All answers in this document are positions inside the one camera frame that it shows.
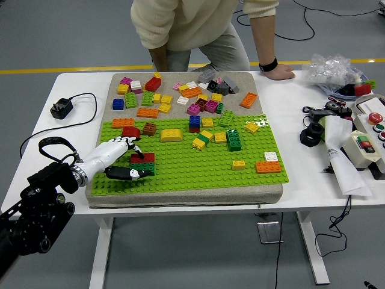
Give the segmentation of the person's left hand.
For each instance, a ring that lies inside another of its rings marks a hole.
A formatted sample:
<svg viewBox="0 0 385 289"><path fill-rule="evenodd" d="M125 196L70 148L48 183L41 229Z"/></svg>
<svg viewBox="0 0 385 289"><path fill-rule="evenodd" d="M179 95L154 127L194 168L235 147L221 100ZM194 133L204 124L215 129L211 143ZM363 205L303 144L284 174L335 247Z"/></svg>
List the person's left hand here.
<svg viewBox="0 0 385 289"><path fill-rule="evenodd" d="M262 72L262 74L265 77L275 81L295 78L293 68L286 64L278 64L277 67L272 71Z"/></svg>

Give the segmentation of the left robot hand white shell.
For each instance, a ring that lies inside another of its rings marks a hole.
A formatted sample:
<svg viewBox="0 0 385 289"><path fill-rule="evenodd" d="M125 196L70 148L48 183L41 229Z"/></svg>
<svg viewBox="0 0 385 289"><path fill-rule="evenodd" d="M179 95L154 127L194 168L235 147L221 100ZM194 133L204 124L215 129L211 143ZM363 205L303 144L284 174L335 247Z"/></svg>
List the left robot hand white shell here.
<svg viewBox="0 0 385 289"><path fill-rule="evenodd" d="M72 173L80 187L85 187L96 173L104 172L109 179L134 181L150 176L150 170L135 170L127 167L112 166L128 150L134 150L141 159L144 154L135 141L139 137L116 137L101 143L83 160L77 161L71 168Z"/></svg>

